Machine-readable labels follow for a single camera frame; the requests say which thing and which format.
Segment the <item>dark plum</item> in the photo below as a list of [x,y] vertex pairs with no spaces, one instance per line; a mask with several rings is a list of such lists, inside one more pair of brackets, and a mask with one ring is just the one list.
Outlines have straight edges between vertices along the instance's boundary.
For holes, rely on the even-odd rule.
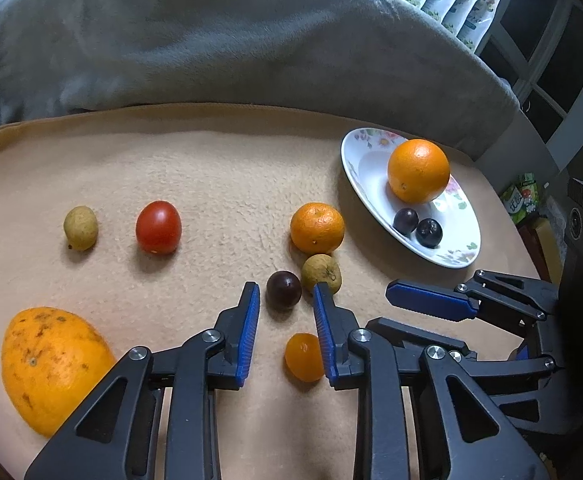
[[295,307],[302,296],[299,278],[290,271],[276,271],[267,281],[267,302],[272,308],[288,310]]
[[436,248],[443,237],[440,223],[434,218],[421,220],[416,229],[415,236],[419,244],[426,248]]
[[402,208],[393,218],[393,228],[403,236],[410,236],[417,228],[419,218],[417,212],[413,208]]

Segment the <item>large spotted orange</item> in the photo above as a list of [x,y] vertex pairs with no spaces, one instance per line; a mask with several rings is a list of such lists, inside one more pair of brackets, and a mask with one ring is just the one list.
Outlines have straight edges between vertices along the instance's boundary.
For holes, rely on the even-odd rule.
[[115,365],[86,320],[52,307],[18,312],[4,334],[4,389],[27,425],[49,438]]

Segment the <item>brown longan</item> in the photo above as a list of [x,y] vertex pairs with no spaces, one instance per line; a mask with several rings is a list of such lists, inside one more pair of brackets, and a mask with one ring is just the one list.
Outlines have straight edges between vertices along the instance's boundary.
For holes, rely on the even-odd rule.
[[340,266],[335,258],[326,254],[316,254],[305,260],[301,268],[301,284],[308,294],[313,294],[314,286],[326,283],[335,295],[342,283]]
[[98,219],[86,206],[72,208],[64,220],[64,232],[68,247],[78,252],[93,247],[98,240]]

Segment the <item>red tomato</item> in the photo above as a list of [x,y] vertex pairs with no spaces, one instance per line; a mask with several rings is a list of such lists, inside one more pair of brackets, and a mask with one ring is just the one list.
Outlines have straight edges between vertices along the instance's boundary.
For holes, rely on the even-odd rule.
[[146,205],[135,224],[135,236],[143,252],[169,255],[180,244],[182,223],[179,211],[165,200]]

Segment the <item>smooth orange on plate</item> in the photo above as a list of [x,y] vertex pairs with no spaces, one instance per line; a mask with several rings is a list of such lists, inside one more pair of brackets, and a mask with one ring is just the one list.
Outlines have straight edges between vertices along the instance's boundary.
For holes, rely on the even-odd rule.
[[407,140],[395,148],[387,166],[392,193],[407,204],[424,204],[437,198],[451,176],[444,151],[424,139]]

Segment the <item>small orange kumquat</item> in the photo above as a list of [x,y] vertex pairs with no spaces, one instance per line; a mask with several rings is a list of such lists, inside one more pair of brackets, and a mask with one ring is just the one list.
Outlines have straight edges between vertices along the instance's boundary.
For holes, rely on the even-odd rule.
[[284,361],[293,377],[312,384],[324,375],[320,341],[313,334],[297,333],[287,341]]

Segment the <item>small mandarin orange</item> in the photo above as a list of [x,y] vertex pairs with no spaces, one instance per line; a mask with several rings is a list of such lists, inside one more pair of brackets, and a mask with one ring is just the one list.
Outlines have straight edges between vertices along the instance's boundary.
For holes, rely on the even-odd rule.
[[308,203],[291,217],[290,238],[307,255],[330,254],[345,238],[346,224],[341,213],[331,205]]

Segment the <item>floral white plate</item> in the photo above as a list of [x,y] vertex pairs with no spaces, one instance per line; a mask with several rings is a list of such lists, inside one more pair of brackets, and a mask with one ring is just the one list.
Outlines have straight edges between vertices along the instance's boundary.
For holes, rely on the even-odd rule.
[[474,263],[479,222],[439,146],[362,127],[343,137],[340,158],[363,205],[403,246],[448,269]]

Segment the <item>beige blanket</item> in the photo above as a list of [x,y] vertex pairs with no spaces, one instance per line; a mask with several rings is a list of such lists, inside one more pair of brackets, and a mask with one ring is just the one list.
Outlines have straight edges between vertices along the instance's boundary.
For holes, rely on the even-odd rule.
[[[350,119],[235,105],[134,107],[0,128],[0,353],[8,323],[24,309],[77,313],[116,356],[142,344],[177,347],[233,307],[248,281],[295,271],[293,213],[335,206],[346,222],[336,258],[336,301],[360,322],[384,316],[464,340],[482,359],[504,359],[517,337],[480,321],[449,323],[388,304],[396,278],[453,287],[465,270],[435,266],[398,243],[353,192],[340,162]],[[143,252],[143,208],[177,208],[175,252]],[[98,240],[68,247],[72,208],[91,208]],[[0,463],[22,478],[43,439],[6,395],[0,361]]]

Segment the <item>grey cushion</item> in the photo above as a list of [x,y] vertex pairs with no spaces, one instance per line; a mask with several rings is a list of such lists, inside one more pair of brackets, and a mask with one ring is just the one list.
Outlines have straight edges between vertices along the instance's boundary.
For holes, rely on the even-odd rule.
[[0,125],[203,102],[355,118],[471,157],[519,110],[403,0],[0,0]]

